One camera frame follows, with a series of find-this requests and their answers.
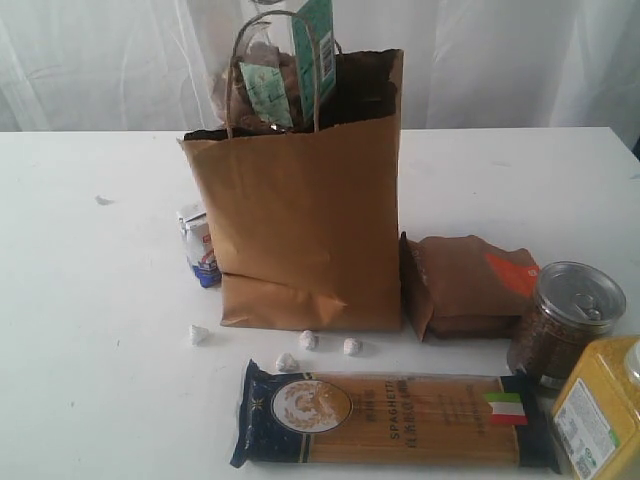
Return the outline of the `yellow grain container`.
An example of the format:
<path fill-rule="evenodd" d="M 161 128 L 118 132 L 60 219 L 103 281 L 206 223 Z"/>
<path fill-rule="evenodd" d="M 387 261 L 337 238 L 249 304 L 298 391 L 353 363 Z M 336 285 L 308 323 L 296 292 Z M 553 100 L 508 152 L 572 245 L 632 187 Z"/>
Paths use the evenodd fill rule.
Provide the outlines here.
<path fill-rule="evenodd" d="M 639 338 L 590 343 L 552 407 L 552 422 L 576 479 L 637 479 Z"/>

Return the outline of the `clear jar with yellow lid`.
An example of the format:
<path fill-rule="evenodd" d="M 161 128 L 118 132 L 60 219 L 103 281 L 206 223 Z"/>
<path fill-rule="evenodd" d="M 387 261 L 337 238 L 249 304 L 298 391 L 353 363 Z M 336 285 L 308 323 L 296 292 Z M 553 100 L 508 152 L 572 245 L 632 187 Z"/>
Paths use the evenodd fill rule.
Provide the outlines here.
<path fill-rule="evenodd" d="M 336 88 L 330 1 L 190 1 L 216 129 L 317 131 Z"/>

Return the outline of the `blue spaghetti packet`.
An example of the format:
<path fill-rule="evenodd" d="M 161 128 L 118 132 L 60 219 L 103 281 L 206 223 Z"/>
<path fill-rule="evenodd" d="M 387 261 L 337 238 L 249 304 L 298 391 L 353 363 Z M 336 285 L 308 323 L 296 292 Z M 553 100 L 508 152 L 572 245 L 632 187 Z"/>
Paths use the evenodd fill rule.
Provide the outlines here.
<path fill-rule="evenodd" d="M 521 375 L 270 374 L 255 362 L 230 463 L 246 461 L 560 470 Z"/>

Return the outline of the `glass jar with metal lid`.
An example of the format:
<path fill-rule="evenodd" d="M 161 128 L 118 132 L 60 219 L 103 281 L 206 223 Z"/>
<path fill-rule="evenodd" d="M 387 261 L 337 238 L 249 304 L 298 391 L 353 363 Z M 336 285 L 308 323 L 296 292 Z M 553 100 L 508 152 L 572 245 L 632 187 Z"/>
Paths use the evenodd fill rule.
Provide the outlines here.
<path fill-rule="evenodd" d="M 577 262 L 551 263 L 538 273 L 507 364 L 533 384 L 559 390 L 586 346 L 609 335 L 625 311 L 623 290 L 604 272 Z"/>

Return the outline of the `small white blue milk carton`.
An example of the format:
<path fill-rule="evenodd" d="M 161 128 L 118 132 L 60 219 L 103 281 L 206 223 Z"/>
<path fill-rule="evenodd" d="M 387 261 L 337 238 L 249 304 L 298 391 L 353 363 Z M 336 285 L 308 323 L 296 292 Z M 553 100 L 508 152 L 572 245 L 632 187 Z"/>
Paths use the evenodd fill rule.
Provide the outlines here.
<path fill-rule="evenodd" d="M 221 272 L 214 254 L 206 209 L 200 202 L 184 206 L 177 213 L 188 265 L 203 288 L 216 287 Z"/>

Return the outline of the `brown kraft pouch orange label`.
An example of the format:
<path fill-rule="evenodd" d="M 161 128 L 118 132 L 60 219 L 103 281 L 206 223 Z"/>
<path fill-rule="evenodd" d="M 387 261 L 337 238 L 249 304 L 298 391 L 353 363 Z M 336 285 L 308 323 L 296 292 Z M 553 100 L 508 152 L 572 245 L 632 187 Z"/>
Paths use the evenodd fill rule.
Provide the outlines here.
<path fill-rule="evenodd" d="M 508 339 L 540 271 L 524 248 L 482 238 L 430 236 L 399 241 L 403 311 L 417 338 Z"/>

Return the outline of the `small paper scrap on table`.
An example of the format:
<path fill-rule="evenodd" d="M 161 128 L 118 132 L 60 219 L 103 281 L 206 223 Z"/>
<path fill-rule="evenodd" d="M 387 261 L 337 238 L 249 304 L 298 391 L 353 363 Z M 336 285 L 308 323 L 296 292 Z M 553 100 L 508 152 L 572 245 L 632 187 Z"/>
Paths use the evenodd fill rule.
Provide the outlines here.
<path fill-rule="evenodd" d="M 111 204 L 113 204 L 113 203 L 114 203 L 114 201 L 113 201 L 113 200 L 110 200 L 110 199 L 104 198 L 104 197 L 99 196 L 99 195 L 97 195 L 97 196 L 95 197 L 95 201 L 96 201 L 96 203 L 97 203 L 97 204 L 99 204 L 99 205 L 101 205 L 101 206 L 107 206 L 107 205 L 111 205 Z"/>

